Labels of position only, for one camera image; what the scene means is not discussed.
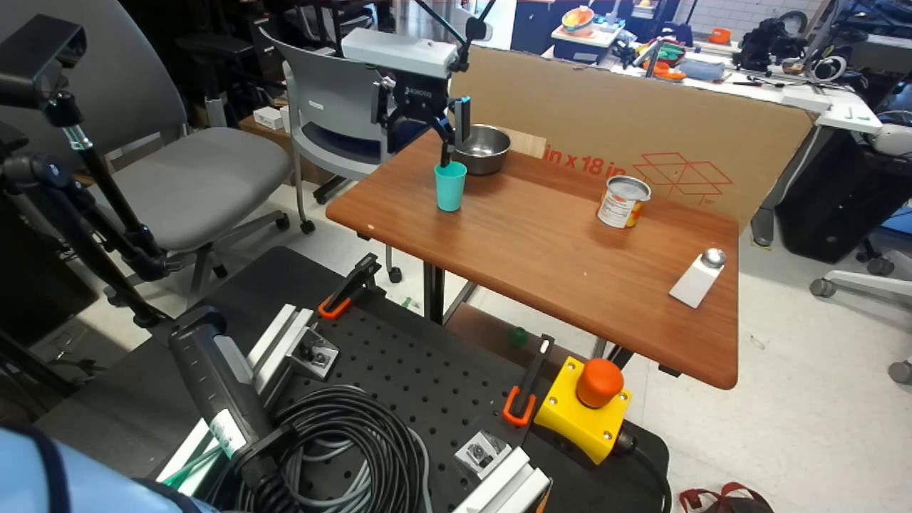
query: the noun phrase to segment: tabletop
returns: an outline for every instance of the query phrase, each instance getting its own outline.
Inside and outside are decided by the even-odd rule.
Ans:
[[[603,180],[509,154],[471,177],[458,214],[434,203],[424,134],[327,205],[327,215],[714,388],[737,382],[737,225],[654,197],[634,228],[595,215]],[[669,287],[707,251],[726,268],[701,308]]]

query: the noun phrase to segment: office chair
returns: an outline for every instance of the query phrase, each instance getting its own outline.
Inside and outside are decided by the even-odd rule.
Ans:
[[[210,264],[213,248],[261,225],[288,228],[288,214],[271,210],[248,218],[288,177],[288,150],[271,138],[204,129],[184,134],[184,104],[164,64],[116,0],[9,0],[0,36],[5,40],[35,13],[50,13],[86,29],[86,57],[66,72],[67,90],[82,111],[96,154],[156,138],[113,173],[129,208],[154,233],[167,270],[197,258],[193,290]],[[29,136],[29,150],[80,167],[66,136],[40,111],[0,107],[0,117]],[[96,208],[113,223],[104,193],[90,187]]]
[[[388,131],[377,123],[379,74],[369,64],[332,57],[332,47],[298,47],[261,29],[291,67],[288,114],[294,131],[294,167],[305,154],[315,167],[337,173],[314,197],[324,203],[344,180],[361,180],[388,158]],[[394,251],[384,245],[391,281],[401,281]]]

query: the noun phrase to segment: bag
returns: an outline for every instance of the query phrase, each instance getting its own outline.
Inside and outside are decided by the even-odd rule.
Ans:
[[[677,493],[677,502],[684,513],[771,513],[770,502],[741,482],[726,482],[717,493],[690,486]]]

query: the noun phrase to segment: black breadboard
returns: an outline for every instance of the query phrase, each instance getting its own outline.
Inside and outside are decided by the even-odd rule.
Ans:
[[[341,351],[332,369],[327,379],[315,379],[291,364],[267,398],[271,411],[278,414],[321,388],[352,384],[365,389],[365,395],[394,411],[426,443],[434,510],[455,510],[479,485],[473,471],[455,458],[455,451],[479,431],[508,443],[522,443],[529,453],[532,463],[553,478],[550,510],[662,510],[659,482],[632,456],[610,456],[595,466],[553,432],[522,432],[502,421],[499,411],[508,388],[522,379],[518,364],[462,342],[414,312],[401,312],[401,308],[394,312],[352,308],[339,321],[321,321],[315,329]],[[663,441],[630,421],[627,431],[659,473],[663,473]],[[347,451],[332,462],[310,463],[298,486],[307,495],[339,495],[358,471],[358,462],[358,453]]]

